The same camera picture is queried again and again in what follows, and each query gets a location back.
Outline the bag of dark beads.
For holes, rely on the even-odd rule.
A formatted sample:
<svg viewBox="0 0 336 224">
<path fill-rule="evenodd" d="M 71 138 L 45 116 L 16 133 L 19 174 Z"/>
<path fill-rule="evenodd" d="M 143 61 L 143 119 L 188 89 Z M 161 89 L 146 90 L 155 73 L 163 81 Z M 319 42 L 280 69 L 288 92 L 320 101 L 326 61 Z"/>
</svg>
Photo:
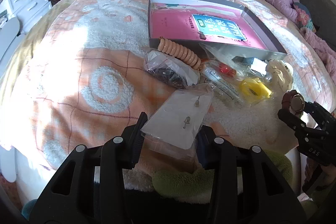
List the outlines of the bag of dark beads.
<svg viewBox="0 0 336 224">
<path fill-rule="evenodd" d="M 144 69 L 157 80 L 176 89 L 197 85 L 200 79 L 199 72 L 195 69 L 157 50 L 147 51 Z"/>
</svg>

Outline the pink knitted blanket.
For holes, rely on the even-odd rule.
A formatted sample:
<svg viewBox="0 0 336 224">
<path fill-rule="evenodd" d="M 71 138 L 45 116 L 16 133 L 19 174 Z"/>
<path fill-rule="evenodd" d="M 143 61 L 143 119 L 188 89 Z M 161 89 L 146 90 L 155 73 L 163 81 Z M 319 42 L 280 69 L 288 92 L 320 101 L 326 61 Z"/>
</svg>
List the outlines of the pink knitted blanket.
<svg viewBox="0 0 336 224">
<path fill-rule="evenodd" d="M 300 29 L 300 31 L 306 42 L 315 50 L 315 52 L 325 65 L 325 68 L 329 73 L 330 78 L 335 83 L 335 74 L 336 74 L 335 51 L 333 51 L 323 39 L 318 37 L 310 29 L 303 27 Z"/>
</svg>

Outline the green fleece sleeve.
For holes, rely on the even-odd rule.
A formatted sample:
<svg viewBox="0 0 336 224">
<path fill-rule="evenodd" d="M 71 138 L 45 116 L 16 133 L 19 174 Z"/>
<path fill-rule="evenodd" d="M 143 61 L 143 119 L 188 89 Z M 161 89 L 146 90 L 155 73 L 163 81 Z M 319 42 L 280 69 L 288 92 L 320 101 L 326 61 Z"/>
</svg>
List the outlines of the green fleece sleeve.
<svg viewBox="0 0 336 224">
<path fill-rule="evenodd" d="M 280 153 L 266 150 L 278 171 L 288 184 L 292 184 L 293 168 L 290 160 Z M 197 169 L 193 173 L 159 170 L 152 176 L 154 189 L 161 196 L 187 203 L 209 203 L 214 171 Z"/>
</svg>

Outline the earring card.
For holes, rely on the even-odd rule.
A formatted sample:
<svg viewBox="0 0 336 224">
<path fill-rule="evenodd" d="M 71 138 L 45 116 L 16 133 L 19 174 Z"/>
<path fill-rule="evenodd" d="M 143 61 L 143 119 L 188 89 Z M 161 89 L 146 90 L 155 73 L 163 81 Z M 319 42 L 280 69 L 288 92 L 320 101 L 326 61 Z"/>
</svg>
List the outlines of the earring card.
<svg viewBox="0 0 336 224">
<path fill-rule="evenodd" d="M 174 159 L 191 161 L 195 155 L 195 138 L 213 95 L 210 84 L 174 91 L 141 129 L 147 149 Z"/>
</svg>

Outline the brown strap wrist watch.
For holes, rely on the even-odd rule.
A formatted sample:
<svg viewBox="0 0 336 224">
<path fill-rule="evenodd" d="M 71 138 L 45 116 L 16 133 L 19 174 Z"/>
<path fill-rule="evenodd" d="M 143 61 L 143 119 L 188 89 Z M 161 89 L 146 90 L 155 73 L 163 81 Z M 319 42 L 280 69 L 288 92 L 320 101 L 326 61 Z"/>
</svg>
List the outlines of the brown strap wrist watch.
<svg viewBox="0 0 336 224">
<path fill-rule="evenodd" d="M 302 117 L 304 107 L 305 100 L 296 90 L 288 91 L 282 97 L 281 108 L 292 113 L 298 118 Z"/>
</svg>

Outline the grey headboard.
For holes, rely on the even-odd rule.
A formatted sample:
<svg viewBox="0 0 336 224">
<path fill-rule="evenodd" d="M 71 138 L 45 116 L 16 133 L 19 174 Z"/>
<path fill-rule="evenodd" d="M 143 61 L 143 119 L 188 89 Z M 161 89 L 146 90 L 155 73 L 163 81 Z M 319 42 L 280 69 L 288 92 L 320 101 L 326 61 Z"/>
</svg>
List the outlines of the grey headboard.
<svg viewBox="0 0 336 224">
<path fill-rule="evenodd" d="M 331 0 L 299 0 L 309 10 L 316 35 L 335 51 L 335 4 Z"/>
</svg>

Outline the white drawer cabinet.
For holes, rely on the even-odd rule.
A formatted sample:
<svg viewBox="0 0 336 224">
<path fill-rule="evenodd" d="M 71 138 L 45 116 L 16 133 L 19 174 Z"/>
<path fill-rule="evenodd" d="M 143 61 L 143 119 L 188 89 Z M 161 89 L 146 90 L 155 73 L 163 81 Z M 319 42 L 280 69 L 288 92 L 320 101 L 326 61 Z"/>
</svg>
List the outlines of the white drawer cabinet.
<svg viewBox="0 0 336 224">
<path fill-rule="evenodd" d="M 49 0 L 3 0 L 1 12 L 6 11 L 9 19 L 16 17 L 20 22 L 20 32 L 27 34 L 42 17 L 50 11 Z"/>
</svg>

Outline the clear bag with printed label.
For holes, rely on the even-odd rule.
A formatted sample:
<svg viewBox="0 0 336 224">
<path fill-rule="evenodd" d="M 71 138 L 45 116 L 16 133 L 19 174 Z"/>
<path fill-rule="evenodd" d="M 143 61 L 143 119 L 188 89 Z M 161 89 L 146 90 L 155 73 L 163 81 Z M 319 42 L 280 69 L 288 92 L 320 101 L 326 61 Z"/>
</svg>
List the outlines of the clear bag with printed label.
<svg viewBox="0 0 336 224">
<path fill-rule="evenodd" d="M 203 83 L 208 83 L 224 102 L 244 105 L 245 100 L 238 88 L 221 76 L 216 69 L 205 66 L 201 71 Z"/>
</svg>

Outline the peach white fleece blanket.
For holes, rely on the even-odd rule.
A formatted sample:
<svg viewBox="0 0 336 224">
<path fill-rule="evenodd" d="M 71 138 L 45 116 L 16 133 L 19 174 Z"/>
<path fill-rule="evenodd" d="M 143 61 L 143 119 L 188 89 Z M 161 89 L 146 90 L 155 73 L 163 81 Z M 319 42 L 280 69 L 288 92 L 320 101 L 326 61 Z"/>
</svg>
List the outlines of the peach white fleece blanket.
<svg viewBox="0 0 336 224">
<path fill-rule="evenodd" d="M 293 23 L 255 0 L 250 9 L 285 47 L 294 86 L 328 110 L 335 85 Z M 173 88 L 143 69 L 149 0 L 62 0 L 18 47 L 1 80 L 1 146 L 56 169 L 79 144 L 104 144 L 153 114 Z"/>
</svg>

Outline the grey cardboard box pink lining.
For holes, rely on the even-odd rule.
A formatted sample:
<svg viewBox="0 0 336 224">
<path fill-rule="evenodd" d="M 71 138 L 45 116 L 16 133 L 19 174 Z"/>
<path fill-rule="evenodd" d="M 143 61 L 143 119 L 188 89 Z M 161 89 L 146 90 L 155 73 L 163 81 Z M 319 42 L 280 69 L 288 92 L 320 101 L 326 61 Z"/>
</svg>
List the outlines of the grey cardboard box pink lining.
<svg viewBox="0 0 336 224">
<path fill-rule="evenodd" d="M 205 47 L 231 57 L 282 60 L 285 48 L 248 8 L 226 0 L 149 0 L 149 45 L 165 38 L 205 57 Z"/>
</svg>

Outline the red beads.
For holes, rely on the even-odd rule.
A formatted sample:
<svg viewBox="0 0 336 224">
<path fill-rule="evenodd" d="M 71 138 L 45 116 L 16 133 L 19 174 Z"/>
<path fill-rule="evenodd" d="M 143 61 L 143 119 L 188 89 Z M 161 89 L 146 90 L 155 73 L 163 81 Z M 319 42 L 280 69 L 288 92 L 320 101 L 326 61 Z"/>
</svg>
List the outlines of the red beads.
<svg viewBox="0 0 336 224">
<path fill-rule="evenodd" d="M 213 67 L 220 75 L 227 76 L 227 77 L 235 77 L 237 71 L 230 67 L 229 65 L 222 63 L 217 60 L 210 60 L 209 65 Z"/>
</svg>

